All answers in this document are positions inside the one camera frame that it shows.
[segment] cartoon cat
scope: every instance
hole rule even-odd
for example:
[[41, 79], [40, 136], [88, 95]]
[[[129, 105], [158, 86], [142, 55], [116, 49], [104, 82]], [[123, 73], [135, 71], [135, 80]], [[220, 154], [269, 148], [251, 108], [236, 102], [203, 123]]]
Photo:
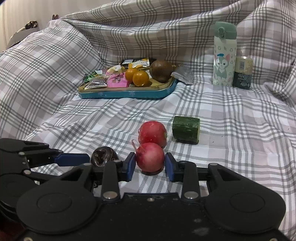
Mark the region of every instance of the cartoon cat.
[[217, 56], [215, 55], [215, 72], [218, 81], [226, 81], [227, 71], [226, 67], [229, 65], [230, 54], [224, 57], [224, 54], [220, 53]]

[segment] kiwi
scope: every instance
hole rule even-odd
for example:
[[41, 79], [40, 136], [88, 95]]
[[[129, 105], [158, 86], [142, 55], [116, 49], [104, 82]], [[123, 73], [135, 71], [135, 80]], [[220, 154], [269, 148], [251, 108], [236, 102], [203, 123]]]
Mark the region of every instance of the kiwi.
[[174, 71], [173, 66], [165, 60], [155, 60], [150, 65], [150, 75], [160, 83], [166, 83]]

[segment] radish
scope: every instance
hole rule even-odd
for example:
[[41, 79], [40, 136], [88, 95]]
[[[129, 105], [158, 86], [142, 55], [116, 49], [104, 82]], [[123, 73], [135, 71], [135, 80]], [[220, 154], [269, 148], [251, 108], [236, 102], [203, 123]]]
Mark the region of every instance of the radish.
[[165, 153], [163, 149], [155, 143], [144, 143], [136, 150], [136, 162], [144, 172], [156, 172], [163, 167]]
[[138, 141], [140, 144], [147, 142], [155, 143], [161, 147], [167, 144], [167, 131], [165, 126], [158, 121], [148, 121], [139, 129]]

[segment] small orange fruit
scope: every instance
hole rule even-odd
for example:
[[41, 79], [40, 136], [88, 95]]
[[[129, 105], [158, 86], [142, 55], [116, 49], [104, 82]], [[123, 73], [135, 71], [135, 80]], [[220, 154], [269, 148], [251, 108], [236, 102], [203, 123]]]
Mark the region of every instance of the small orange fruit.
[[126, 70], [126, 80], [130, 83], [133, 82], [133, 75], [138, 72], [139, 70], [136, 68], [131, 68]]
[[136, 86], [143, 86], [148, 82], [149, 82], [149, 75], [143, 70], [139, 70], [133, 75], [133, 83]]

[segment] plaid cloth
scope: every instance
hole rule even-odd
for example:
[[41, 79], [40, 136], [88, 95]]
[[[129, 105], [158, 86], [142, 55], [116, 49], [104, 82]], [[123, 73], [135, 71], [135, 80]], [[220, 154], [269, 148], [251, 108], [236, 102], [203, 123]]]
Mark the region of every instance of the plaid cloth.
[[[125, 159], [140, 125], [160, 121], [168, 130], [165, 152], [177, 160], [217, 162], [279, 193], [287, 206], [280, 230], [296, 240], [295, 19], [296, 3], [288, 0], [121, 0], [53, 20], [0, 56], [0, 136], [89, 155], [107, 145]], [[250, 90], [211, 84], [218, 20], [236, 24], [238, 54], [254, 60]], [[78, 97], [85, 73], [137, 57], [184, 63], [196, 84], [178, 83], [163, 100]], [[198, 145], [173, 139], [175, 115], [201, 119]], [[122, 192], [181, 190], [164, 171], [145, 176], [139, 169], [120, 186]]]

